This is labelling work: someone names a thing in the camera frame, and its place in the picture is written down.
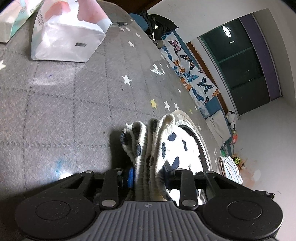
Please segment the white green tissue box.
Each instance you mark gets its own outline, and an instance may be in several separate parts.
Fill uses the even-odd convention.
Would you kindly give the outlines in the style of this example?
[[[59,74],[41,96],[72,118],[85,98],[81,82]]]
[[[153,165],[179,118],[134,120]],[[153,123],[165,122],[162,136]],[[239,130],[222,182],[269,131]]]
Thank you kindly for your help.
[[[43,1],[3,1],[1,3],[1,43],[7,43]]]

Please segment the white navy polka dot garment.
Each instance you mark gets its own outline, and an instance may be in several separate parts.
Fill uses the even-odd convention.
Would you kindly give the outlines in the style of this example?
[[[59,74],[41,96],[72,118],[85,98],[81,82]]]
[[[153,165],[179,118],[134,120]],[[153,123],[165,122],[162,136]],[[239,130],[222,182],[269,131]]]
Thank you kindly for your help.
[[[172,114],[161,119],[151,118],[148,123],[136,121],[126,127],[120,136],[121,145],[134,168],[133,195],[136,201],[175,201],[176,189],[165,186],[164,165],[172,170],[186,169],[193,164],[197,147],[192,137],[179,128]]]

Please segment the folded blue striped cloth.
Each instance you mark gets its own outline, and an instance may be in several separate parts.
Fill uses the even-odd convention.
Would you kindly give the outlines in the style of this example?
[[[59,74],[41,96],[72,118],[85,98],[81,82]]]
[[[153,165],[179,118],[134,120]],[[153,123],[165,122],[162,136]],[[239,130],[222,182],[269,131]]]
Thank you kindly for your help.
[[[220,156],[217,159],[219,174],[238,183],[242,184],[243,180],[239,174],[239,169],[231,156]]]

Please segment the black pen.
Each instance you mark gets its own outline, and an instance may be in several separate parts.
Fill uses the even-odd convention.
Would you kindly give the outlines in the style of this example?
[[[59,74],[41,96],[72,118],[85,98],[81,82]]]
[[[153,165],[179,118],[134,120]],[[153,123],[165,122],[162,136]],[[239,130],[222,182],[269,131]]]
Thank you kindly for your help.
[[[126,26],[128,25],[127,22],[112,22],[113,26]]]

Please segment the butterfly print cushion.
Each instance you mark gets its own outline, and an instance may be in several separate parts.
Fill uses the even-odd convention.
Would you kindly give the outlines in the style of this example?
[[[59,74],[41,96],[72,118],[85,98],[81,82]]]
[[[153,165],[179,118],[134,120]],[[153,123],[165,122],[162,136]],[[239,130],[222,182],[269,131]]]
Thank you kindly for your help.
[[[175,32],[162,36],[161,53],[198,106],[204,107],[219,89],[206,76],[187,45]]]

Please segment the white black plush toy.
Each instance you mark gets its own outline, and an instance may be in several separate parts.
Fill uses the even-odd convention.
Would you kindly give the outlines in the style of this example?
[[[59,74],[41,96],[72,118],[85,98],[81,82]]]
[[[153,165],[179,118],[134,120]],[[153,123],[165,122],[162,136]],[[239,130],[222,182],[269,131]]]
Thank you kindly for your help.
[[[229,111],[226,114],[226,119],[228,121],[229,128],[231,129],[232,133],[235,131],[237,116],[233,111]]]

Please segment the dark window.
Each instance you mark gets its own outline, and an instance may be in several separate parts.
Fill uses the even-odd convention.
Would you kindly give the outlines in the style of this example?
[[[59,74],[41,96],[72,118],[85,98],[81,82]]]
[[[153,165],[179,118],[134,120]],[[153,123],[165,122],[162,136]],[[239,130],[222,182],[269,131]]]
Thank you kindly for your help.
[[[214,28],[200,39],[222,74],[239,115],[281,97],[272,55],[253,14]]]

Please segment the black bag on sofa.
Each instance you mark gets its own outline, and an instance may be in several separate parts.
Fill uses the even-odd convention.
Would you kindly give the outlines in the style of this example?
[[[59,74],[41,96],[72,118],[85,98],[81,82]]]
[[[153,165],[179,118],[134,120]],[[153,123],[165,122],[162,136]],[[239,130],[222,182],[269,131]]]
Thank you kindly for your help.
[[[142,16],[148,24],[145,33],[156,44],[157,48],[161,49],[164,45],[162,37],[177,29],[178,26],[176,26],[173,21],[163,16],[156,14],[149,15],[146,11],[142,12]]]

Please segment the white pink tissue pack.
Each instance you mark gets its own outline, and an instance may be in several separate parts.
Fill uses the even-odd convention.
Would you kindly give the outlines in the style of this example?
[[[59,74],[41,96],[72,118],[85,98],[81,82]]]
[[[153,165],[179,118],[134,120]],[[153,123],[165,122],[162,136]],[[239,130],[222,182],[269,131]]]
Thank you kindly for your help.
[[[33,28],[31,58],[86,63],[111,24],[97,1],[43,1]]]

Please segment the colourful toys pile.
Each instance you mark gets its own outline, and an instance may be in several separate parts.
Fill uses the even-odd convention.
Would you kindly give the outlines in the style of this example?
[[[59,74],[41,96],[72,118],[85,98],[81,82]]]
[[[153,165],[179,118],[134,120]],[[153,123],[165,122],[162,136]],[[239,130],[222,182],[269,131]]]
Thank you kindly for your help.
[[[243,159],[241,154],[235,150],[237,141],[238,134],[236,131],[233,131],[232,136],[222,145],[220,152],[222,156],[230,156],[240,172],[246,168],[246,159]]]

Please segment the white grey pillow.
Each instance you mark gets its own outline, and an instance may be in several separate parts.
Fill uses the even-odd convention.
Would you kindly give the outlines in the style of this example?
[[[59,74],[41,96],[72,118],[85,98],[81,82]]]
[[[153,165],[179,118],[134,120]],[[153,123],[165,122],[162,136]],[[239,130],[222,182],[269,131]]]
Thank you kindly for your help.
[[[213,115],[207,117],[205,121],[218,146],[222,147],[231,137],[231,133],[222,110],[218,110]]]

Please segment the round induction hob in table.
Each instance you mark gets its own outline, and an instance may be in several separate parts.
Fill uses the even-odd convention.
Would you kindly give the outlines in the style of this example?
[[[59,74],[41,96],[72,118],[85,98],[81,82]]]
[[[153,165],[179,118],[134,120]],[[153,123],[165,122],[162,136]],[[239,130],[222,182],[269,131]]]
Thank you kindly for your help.
[[[192,137],[195,141],[195,144],[197,145],[197,147],[193,150],[195,154],[194,158],[196,160],[192,159],[193,164],[196,165],[197,169],[194,171],[190,166],[188,166],[187,169],[191,170],[193,174],[198,174],[198,173],[204,174],[206,171],[211,169],[210,167],[211,163],[209,162],[208,152],[205,149],[205,145],[200,136],[200,132],[197,130],[197,127],[195,126],[193,121],[184,111],[175,110],[173,111],[172,114],[175,117],[176,125],[182,130],[184,130],[187,133],[187,135]]]

